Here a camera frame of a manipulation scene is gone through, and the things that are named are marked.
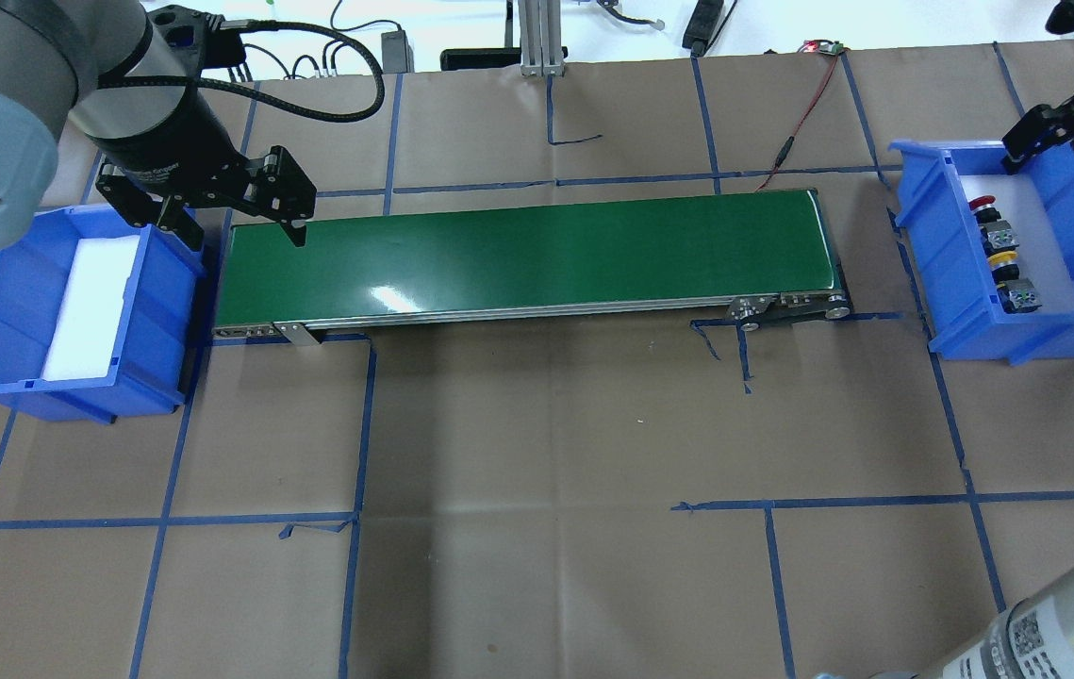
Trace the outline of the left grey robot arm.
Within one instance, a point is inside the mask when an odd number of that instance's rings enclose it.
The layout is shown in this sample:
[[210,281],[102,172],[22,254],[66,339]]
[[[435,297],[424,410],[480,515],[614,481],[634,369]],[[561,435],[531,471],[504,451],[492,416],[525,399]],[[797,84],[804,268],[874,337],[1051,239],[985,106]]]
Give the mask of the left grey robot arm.
[[317,191],[282,146],[236,149],[202,91],[256,91],[204,77],[236,66],[243,35],[278,21],[230,21],[137,1],[0,1],[0,250],[32,227],[74,125],[102,155],[95,189],[133,228],[200,249],[193,210],[226,207],[306,243]]

